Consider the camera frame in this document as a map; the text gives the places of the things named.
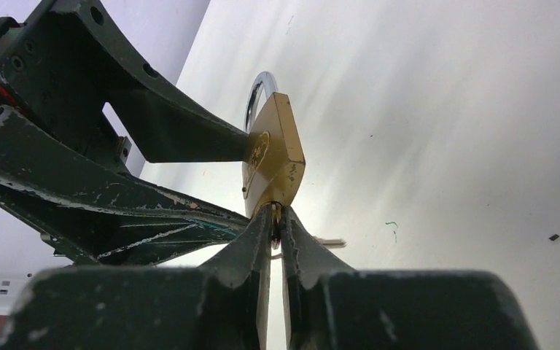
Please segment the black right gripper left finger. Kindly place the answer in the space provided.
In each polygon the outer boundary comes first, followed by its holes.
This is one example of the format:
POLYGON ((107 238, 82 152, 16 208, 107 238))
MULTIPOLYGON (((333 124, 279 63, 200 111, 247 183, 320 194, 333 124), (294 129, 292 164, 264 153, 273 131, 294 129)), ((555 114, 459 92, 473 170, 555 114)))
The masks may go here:
POLYGON ((46 270, 23 289, 0 349, 264 349, 273 208, 197 268, 46 270))

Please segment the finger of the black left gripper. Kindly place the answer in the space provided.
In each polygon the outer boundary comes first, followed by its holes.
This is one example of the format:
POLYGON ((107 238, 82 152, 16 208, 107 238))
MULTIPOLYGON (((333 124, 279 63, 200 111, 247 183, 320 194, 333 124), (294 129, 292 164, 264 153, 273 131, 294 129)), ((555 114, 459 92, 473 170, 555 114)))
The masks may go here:
POLYGON ((110 171, 0 106, 0 207, 80 265, 157 265, 232 241, 248 219, 110 171))
POLYGON ((1 54, 0 85, 77 152, 115 141, 105 105, 151 163, 240 161, 246 151, 247 134, 152 68, 99 1, 42 1, 1 54))

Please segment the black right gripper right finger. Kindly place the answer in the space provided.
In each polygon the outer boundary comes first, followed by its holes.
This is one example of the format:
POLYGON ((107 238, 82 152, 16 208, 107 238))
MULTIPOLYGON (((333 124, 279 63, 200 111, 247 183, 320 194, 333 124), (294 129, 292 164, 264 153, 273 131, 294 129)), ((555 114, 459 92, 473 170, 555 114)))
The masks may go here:
POLYGON ((357 270, 282 210, 290 349, 536 349, 506 283, 463 270, 357 270))

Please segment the silver key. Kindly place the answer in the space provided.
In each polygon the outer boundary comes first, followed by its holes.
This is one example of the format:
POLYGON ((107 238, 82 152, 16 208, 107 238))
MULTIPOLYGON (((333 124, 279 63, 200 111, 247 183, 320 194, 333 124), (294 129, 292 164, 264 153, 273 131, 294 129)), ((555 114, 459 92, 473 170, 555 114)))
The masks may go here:
POLYGON ((291 206, 279 206, 273 217, 271 246, 272 251, 277 250, 277 253, 272 253, 271 260, 289 257, 316 260, 325 255, 332 256, 331 249, 347 246, 347 241, 342 238, 321 238, 310 234, 291 206))

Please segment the large brass padlock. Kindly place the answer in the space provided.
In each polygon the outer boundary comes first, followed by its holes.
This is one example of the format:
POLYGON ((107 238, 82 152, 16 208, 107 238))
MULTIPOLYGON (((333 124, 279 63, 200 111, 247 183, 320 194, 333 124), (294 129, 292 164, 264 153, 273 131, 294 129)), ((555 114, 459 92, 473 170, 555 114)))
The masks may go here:
POLYGON ((252 84, 244 131, 248 144, 242 166, 245 212, 253 217, 268 203, 289 206, 303 181, 306 159, 289 96, 269 71, 252 84))

